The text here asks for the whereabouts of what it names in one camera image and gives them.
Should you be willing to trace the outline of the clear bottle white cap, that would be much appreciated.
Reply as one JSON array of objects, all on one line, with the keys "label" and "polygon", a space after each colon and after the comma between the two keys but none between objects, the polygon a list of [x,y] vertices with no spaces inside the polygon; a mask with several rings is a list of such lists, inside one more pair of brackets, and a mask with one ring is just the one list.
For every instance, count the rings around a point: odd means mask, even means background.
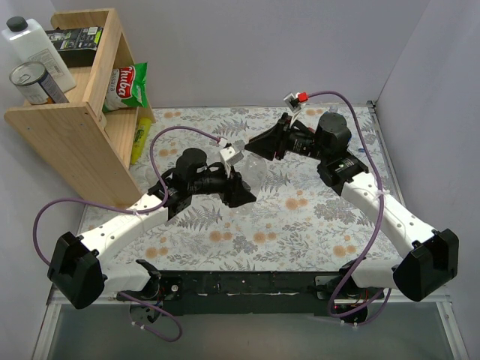
[{"label": "clear bottle white cap", "polygon": [[242,150],[241,153],[244,155],[244,158],[238,163],[241,166],[239,172],[243,181],[250,187],[250,192],[258,198],[267,175],[266,160],[246,150]]}]

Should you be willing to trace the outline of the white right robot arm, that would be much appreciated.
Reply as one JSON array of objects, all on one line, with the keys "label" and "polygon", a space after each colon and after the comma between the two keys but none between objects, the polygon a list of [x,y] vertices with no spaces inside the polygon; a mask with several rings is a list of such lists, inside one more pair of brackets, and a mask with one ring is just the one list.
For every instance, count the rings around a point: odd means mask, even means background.
[{"label": "white right robot arm", "polygon": [[369,287],[392,288],[420,302],[457,275],[458,237],[450,229],[434,229],[379,191],[371,168],[349,152],[351,136],[340,114],[327,112],[311,130],[284,113],[274,127],[244,148],[269,161],[281,160],[288,152],[318,160],[317,172],[326,186],[371,221],[381,221],[380,230],[401,261],[364,258],[358,266],[344,265],[339,287],[346,297],[356,298]]}]

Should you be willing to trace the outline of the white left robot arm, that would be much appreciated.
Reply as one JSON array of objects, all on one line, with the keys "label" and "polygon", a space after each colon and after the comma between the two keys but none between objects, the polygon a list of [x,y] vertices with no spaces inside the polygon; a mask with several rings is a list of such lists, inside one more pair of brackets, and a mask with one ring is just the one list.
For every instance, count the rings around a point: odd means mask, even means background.
[{"label": "white left robot arm", "polygon": [[104,293],[155,299],[161,290],[160,271],[144,259],[116,265],[113,257],[146,231],[184,211],[195,195],[217,194],[230,208],[255,202],[250,186],[233,167],[242,158],[230,146],[220,150],[220,161],[208,165],[204,151],[184,150],[175,166],[124,214],[80,235],[62,235],[47,277],[76,309],[88,307]]}]

